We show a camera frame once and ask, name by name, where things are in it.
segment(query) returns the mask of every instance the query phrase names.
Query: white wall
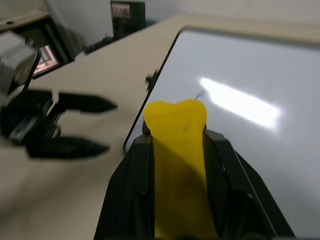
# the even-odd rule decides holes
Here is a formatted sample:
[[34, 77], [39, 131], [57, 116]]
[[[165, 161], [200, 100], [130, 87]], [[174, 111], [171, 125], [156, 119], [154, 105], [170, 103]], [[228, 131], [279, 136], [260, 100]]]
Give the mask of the white wall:
[[[46, 0], [86, 45], [112, 35], [109, 0]], [[145, 0], [146, 18], [180, 12], [235, 18], [320, 24], [320, 0]]]

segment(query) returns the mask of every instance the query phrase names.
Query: beige desk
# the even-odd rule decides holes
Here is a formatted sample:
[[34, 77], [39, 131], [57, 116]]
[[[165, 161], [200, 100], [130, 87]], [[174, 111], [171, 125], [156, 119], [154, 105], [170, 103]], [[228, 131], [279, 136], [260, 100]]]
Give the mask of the beige desk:
[[109, 144], [111, 150], [77, 161], [39, 160], [2, 140], [0, 239], [93, 239], [109, 179], [123, 158], [123, 143], [146, 96], [145, 77], [160, 68], [184, 26], [320, 42], [317, 26], [180, 15], [35, 80], [31, 88], [52, 89], [55, 96], [58, 91], [92, 93], [117, 103], [114, 112], [69, 112], [59, 121], [64, 135], [81, 135]]

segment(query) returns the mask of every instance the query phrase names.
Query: black plastic mount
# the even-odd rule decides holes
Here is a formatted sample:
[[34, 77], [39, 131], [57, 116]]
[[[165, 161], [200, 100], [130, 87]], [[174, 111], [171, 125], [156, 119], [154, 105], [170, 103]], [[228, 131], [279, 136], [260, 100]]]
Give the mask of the black plastic mount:
[[[94, 240], [155, 237], [152, 142], [148, 132], [137, 137], [112, 175]], [[223, 135], [204, 129], [203, 151], [208, 200], [220, 238], [294, 237], [261, 177]]]

